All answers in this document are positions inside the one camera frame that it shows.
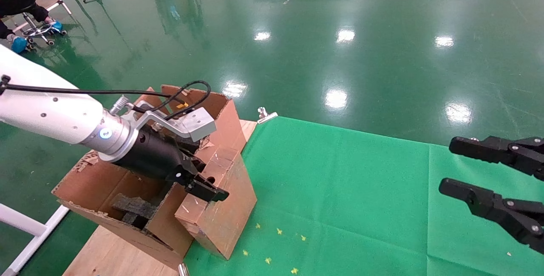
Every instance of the cardboard box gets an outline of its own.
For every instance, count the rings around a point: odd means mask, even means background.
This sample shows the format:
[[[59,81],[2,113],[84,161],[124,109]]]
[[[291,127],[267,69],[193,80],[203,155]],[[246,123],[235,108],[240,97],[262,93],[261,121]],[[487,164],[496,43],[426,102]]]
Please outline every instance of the cardboard box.
[[[229,260],[257,197],[237,150],[217,147],[202,176],[229,191],[229,197],[208,203],[188,194],[176,218],[205,249]]]
[[[173,93],[178,87],[163,86],[163,90]],[[204,94],[202,90],[187,90],[181,94],[181,98],[191,104]],[[146,100],[153,105],[161,102],[156,96],[142,96],[139,100]],[[171,103],[170,107],[177,109],[177,103]],[[233,100],[212,93],[200,107],[206,108],[215,119],[217,130],[202,141],[195,155],[207,163],[219,145],[241,151],[246,140]],[[193,237],[174,217],[187,194],[181,185],[175,183],[163,196],[168,188],[165,181],[150,179],[103,162],[96,152],[91,151],[66,174],[52,193],[72,211],[104,226],[163,264],[176,269],[183,261]],[[120,193],[126,197],[140,197],[158,203],[157,211],[144,228],[120,221],[125,213],[111,207],[111,201]]]

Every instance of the cable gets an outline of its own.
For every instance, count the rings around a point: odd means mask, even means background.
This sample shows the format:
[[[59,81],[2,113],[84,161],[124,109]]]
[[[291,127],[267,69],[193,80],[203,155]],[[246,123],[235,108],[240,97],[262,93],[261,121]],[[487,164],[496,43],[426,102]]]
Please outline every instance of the cable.
[[[44,92],[44,93],[69,93],[69,94],[142,94],[147,96],[162,96],[168,98],[167,100],[172,101],[176,100],[180,103],[184,103],[183,100],[176,98],[177,95],[171,96],[162,92],[153,92],[147,90],[75,90],[69,88],[51,88],[51,87],[36,87],[36,86],[25,86],[25,85],[15,85],[15,84],[4,84],[2,86],[5,90],[19,90],[27,92]],[[145,110],[139,107],[134,107],[134,111],[144,113]]]
[[[156,110],[159,110],[163,107],[165,107],[168,103],[170,103],[172,100],[174,100],[179,94],[181,94],[184,90],[186,90],[189,86],[191,85],[194,85],[194,84],[203,84],[206,86],[206,89],[208,92],[211,92],[212,91],[212,87],[210,87],[210,85],[202,80],[197,80],[197,81],[192,81],[192,82],[189,82],[185,85],[183,85],[182,87],[179,88],[178,91],[176,91],[175,94],[172,94],[169,98],[167,98],[164,102],[162,102],[159,106],[156,106],[154,108],[151,108],[150,111],[156,111]]]
[[[172,119],[172,118],[174,118],[176,116],[187,113],[188,111],[192,110],[193,108],[195,108],[196,106],[198,106],[199,104],[204,102],[204,100],[206,100],[206,98],[208,98],[210,96],[210,94],[212,92],[212,87],[207,82],[202,81],[202,80],[193,81],[193,82],[189,82],[189,83],[185,84],[183,87],[179,88],[179,90],[173,95],[165,94],[165,93],[162,93],[162,92],[146,91],[146,90],[80,90],[80,89],[70,89],[70,88],[52,88],[52,87],[25,86],[25,85],[15,85],[15,84],[5,84],[5,83],[2,85],[2,89],[4,89],[4,90],[19,90],[19,91],[27,91],[27,92],[68,93],[68,94],[142,94],[142,95],[147,95],[147,96],[162,96],[162,97],[167,98],[159,106],[151,108],[151,111],[156,111],[156,110],[159,110],[162,107],[165,107],[166,104],[168,104],[169,102],[171,102],[173,100],[176,100],[176,101],[184,104],[184,101],[178,99],[177,96],[179,94],[181,94],[184,90],[186,90],[189,86],[194,85],[194,84],[203,84],[203,85],[205,85],[206,86],[206,94],[204,94],[204,96],[202,98],[200,98],[200,100],[198,100],[194,104],[192,104],[192,105],[190,105],[190,106],[188,106],[186,108],[183,108],[182,110],[177,111],[177,112],[175,112],[175,113],[173,113],[171,115],[166,116],[164,119],[166,121],[168,121],[168,120],[170,120],[170,119]],[[146,111],[143,108],[140,108],[140,107],[137,107],[137,106],[135,106],[133,109],[134,109],[134,111],[137,111],[137,112],[140,112],[140,113],[144,113]]]
[[[210,94],[212,92],[212,87],[208,83],[206,83],[204,81],[196,81],[196,82],[206,85],[206,94],[204,94],[204,96],[202,96],[202,98],[200,98],[200,100],[198,100],[194,104],[189,105],[189,106],[187,106],[186,108],[183,108],[180,111],[177,111],[177,112],[175,112],[175,113],[173,113],[171,115],[166,116],[164,118],[166,121],[169,121],[170,119],[172,119],[172,118],[174,118],[176,116],[179,116],[179,115],[182,115],[182,114],[185,114],[185,113],[189,112],[190,110],[192,110],[193,108],[195,108],[196,106],[198,106],[199,104],[204,102],[204,100],[206,100],[210,96]]]

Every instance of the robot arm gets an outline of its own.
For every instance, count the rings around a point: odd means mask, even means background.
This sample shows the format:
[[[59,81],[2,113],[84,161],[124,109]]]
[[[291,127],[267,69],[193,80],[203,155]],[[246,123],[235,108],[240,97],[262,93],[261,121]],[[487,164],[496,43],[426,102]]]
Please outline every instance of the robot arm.
[[[140,119],[134,111],[119,116],[107,111],[88,94],[29,92],[17,85],[77,87],[49,69],[32,63],[0,46],[0,121],[70,144],[99,152],[102,160],[142,175],[175,181],[206,201],[225,200],[229,193],[204,179],[198,170],[204,164],[188,156],[174,137],[163,135],[146,123],[151,119],[184,138],[198,141],[215,131],[213,118],[198,108],[179,119],[146,111]],[[121,106],[130,105],[128,99]]]

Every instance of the green floor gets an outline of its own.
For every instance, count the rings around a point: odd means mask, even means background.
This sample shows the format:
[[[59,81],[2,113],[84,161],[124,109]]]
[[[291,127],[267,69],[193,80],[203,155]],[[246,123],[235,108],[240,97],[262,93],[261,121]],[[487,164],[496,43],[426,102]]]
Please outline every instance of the green floor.
[[[542,0],[66,0],[69,35],[25,57],[80,88],[182,84],[285,117],[420,142],[541,135]],[[100,97],[109,107],[115,97]],[[0,128],[0,203],[41,222],[85,152]],[[94,225],[70,214],[22,275],[60,275]],[[0,270],[30,240],[0,224]]]

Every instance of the wooden board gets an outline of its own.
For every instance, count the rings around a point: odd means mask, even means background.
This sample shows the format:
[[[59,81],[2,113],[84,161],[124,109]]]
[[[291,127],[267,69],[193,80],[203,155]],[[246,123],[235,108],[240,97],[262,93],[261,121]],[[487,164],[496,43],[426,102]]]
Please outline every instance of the wooden board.
[[[257,123],[240,120],[249,140]],[[130,243],[99,226],[62,276],[179,276]]]

